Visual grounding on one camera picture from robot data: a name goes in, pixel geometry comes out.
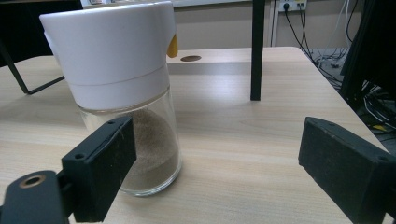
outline glass jar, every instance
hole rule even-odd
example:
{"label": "glass jar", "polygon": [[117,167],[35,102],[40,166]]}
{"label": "glass jar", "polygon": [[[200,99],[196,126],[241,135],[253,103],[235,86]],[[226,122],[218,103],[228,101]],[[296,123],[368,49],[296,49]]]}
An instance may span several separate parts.
{"label": "glass jar", "polygon": [[169,88],[139,105],[111,110],[81,107],[80,111],[90,132],[114,118],[133,118],[137,159],[122,183],[122,191],[147,196],[166,188],[175,180],[181,168],[181,157]]}

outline table surface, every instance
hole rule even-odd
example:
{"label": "table surface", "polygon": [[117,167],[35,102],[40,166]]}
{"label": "table surface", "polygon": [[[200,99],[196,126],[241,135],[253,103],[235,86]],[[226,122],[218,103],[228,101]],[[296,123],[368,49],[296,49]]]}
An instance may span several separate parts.
{"label": "table surface", "polygon": [[[189,55],[202,59],[180,60]],[[105,223],[350,223],[298,164],[304,118],[383,147],[299,49],[263,50],[260,102],[249,101],[250,49],[182,50],[168,62],[182,170],[156,195],[120,192]],[[17,67],[31,89],[62,75],[53,57]],[[0,68],[0,201],[22,175],[60,171],[88,134],[65,81],[28,96]]]}

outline electrical socket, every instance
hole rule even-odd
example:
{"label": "electrical socket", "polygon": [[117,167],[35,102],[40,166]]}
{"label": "electrical socket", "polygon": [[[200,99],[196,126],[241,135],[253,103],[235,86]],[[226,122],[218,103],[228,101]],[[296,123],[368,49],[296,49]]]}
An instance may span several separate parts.
{"label": "electrical socket", "polygon": [[299,10],[306,10],[306,0],[280,0],[279,2],[279,12],[284,12],[285,8],[283,5],[289,4],[288,11],[299,11]]}

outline white lid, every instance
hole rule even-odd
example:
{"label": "white lid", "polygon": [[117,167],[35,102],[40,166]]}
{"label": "white lid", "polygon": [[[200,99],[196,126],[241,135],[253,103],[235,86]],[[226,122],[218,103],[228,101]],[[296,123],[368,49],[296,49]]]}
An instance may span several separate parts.
{"label": "white lid", "polygon": [[137,105],[169,86],[166,51],[176,26],[170,1],[41,15],[76,103]]}

